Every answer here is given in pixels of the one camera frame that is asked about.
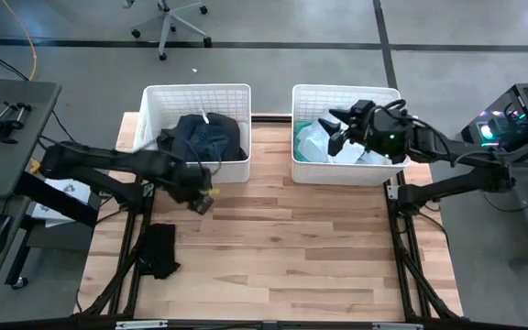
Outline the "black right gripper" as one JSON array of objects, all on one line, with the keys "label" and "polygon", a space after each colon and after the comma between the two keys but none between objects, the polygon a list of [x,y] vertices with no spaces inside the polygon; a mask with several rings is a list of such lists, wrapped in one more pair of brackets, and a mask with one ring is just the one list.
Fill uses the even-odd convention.
[{"label": "black right gripper", "polygon": [[362,120],[359,120],[360,115],[353,108],[331,108],[329,113],[348,125],[345,130],[339,122],[318,119],[318,123],[329,136],[329,156],[336,156],[349,140],[389,159],[392,164],[402,163],[407,159],[407,147],[415,128],[408,115],[402,115],[399,110],[386,110],[377,106]]}]

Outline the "white and teal clothing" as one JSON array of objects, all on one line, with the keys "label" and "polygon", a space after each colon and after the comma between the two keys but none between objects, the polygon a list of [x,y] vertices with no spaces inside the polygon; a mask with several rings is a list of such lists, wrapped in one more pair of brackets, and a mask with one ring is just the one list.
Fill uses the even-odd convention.
[{"label": "white and teal clothing", "polygon": [[321,128],[317,121],[313,122],[320,138],[319,149],[322,158],[311,163],[334,163],[334,164],[365,164],[365,165],[391,165],[391,162],[380,154],[367,151],[359,144],[346,143],[342,150],[334,157],[327,153],[329,136]]}]

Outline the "dark grey garment with cord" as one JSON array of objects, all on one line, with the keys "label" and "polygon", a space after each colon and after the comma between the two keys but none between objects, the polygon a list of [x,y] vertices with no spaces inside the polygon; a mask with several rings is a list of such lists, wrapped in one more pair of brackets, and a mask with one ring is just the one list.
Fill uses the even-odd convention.
[{"label": "dark grey garment with cord", "polygon": [[173,128],[161,129],[158,149],[168,151],[186,161],[225,162],[248,158],[240,144],[240,127],[226,115],[207,113],[183,115]]}]

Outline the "green cloth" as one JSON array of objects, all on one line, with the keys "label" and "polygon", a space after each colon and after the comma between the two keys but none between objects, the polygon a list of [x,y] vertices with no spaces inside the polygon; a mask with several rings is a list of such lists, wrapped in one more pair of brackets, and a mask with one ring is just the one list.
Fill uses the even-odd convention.
[{"label": "green cloth", "polygon": [[297,161],[316,162],[322,158],[320,138],[314,123],[297,122],[293,129],[293,156]]}]

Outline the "white plastic laundry basket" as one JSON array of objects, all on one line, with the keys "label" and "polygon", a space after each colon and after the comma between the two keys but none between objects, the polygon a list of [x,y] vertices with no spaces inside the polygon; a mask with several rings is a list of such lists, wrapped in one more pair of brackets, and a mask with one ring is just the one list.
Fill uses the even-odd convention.
[{"label": "white plastic laundry basket", "polygon": [[385,105],[401,98],[387,87],[297,84],[292,88],[291,101],[291,177],[297,183],[380,186],[405,170],[411,161],[390,165],[334,164],[297,161],[293,156],[293,128],[297,122],[314,122],[319,118],[336,122],[329,110],[349,109],[356,101],[371,100]]},{"label": "white plastic laundry basket", "polygon": [[143,91],[133,149],[155,149],[163,128],[174,128],[181,116],[215,113],[236,120],[240,147],[247,159],[206,162],[215,183],[247,182],[251,156],[251,88],[245,83],[150,85]]}]

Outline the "small black cloth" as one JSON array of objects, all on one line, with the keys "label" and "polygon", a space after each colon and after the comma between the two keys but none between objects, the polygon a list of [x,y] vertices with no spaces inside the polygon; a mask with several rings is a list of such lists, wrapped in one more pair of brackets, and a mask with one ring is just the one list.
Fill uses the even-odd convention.
[{"label": "small black cloth", "polygon": [[139,257],[139,271],[164,280],[181,266],[175,253],[176,225],[153,224],[144,235],[144,244]]}]

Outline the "white paper sheets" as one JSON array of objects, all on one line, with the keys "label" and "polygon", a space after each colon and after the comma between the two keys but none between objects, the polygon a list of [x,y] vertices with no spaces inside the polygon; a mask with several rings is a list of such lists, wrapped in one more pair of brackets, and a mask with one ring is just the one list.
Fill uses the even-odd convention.
[{"label": "white paper sheets", "polygon": [[[88,185],[76,180],[53,180],[46,179],[45,183],[69,196],[79,200],[83,204],[89,202],[91,189]],[[31,214],[37,220],[43,220],[45,227],[53,227],[73,222],[73,219],[63,215],[48,206],[36,203]]]}]

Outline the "grey office chair base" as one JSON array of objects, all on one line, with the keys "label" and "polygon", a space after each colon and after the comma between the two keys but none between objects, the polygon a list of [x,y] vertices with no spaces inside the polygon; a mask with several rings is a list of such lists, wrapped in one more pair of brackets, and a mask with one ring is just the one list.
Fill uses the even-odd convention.
[{"label": "grey office chair base", "polygon": [[207,15],[209,12],[208,7],[202,2],[194,2],[188,5],[170,7],[168,0],[156,0],[157,7],[160,11],[158,16],[141,22],[130,29],[130,34],[135,39],[141,38],[141,32],[143,30],[153,29],[154,27],[160,26],[160,37],[158,42],[158,56],[160,61],[167,59],[165,52],[166,41],[170,33],[177,31],[178,25],[183,25],[186,29],[191,32],[203,37],[203,46],[205,48],[212,48],[213,41],[203,30],[198,28],[196,25],[190,23],[181,16],[182,12],[198,9],[201,15]]}]

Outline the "black computer with lights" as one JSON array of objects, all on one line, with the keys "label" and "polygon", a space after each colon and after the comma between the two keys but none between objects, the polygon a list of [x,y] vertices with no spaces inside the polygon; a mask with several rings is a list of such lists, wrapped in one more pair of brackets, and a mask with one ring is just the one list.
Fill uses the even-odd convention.
[{"label": "black computer with lights", "polygon": [[460,133],[467,143],[513,151],[528,143],[528,83],[516,83]]}]

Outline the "black clamp tool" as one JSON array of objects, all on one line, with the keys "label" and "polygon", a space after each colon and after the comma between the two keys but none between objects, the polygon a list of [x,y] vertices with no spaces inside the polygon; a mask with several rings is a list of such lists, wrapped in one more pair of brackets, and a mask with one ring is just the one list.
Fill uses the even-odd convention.
[{"label": "black clamp tool", "polygon": [[[24,127],[22,118],[25,113],[32,111],[32,106],[25,103],[10,104],[4,102],[5,109],[0,113],[0,142],[5,144],[16,144],[17,140],[11,138],[15,130],[21,130]],[[8,112],[17,112],[17,117],[7,119]]]}]

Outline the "black metal frame struts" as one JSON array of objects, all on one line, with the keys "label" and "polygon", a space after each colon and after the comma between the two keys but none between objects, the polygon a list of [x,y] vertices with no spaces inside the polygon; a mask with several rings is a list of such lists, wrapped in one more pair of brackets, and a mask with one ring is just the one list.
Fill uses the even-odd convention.
[{"label": "black metal frame struts", "polygon": [[[383,188],[404,319],[406,321],[434,319],[431,311],[434,311],[439,319],[461,319],[460,315],[447,306],[424,276],[413,218],[398,209],[393,195],[399,183],[405,184],[402,171],[392,180],[387,180]],[[416,285],[419,313],[413,309],[408,276],[412,277]]]},{"label": "black metal frame struts", "polygon": [[102,221],[93,231],[74,310],[85,314],[133,314],[139,265],[134,254],[152,215],[155,189],[136,179],[144,188],[140,206],[121,207],[111,202],[102,207]]}]

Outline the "silver metal bracket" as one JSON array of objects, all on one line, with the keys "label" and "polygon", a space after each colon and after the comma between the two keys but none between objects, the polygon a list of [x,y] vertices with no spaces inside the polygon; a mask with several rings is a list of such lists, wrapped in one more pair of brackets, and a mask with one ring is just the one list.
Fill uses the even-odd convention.
[{"label": "silver metal bracket", "polygon": [[421,324],[372,323],[371,330],[424,330]]},{"label": "silver metal bracket", "polygon": [[130,320],[115,324],[115,330],[157,330],[167,328],[167,320]]}]

